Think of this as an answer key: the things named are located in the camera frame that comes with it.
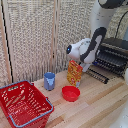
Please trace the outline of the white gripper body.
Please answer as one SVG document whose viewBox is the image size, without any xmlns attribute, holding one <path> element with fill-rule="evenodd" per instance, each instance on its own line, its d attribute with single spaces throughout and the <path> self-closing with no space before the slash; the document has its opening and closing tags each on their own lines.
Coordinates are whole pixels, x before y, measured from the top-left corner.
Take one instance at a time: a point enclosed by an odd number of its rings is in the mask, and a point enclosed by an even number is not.
<svg viewBox="0 0 128 128">
<path fill-rule="evenodd" d="M 90 67 L 91 63 L 86 64 L 86 63 L 80 62 L 79 65 L 83 68 L 82 72 L 86 72 L 88 70 L 88 68 Z"/>
</svg>

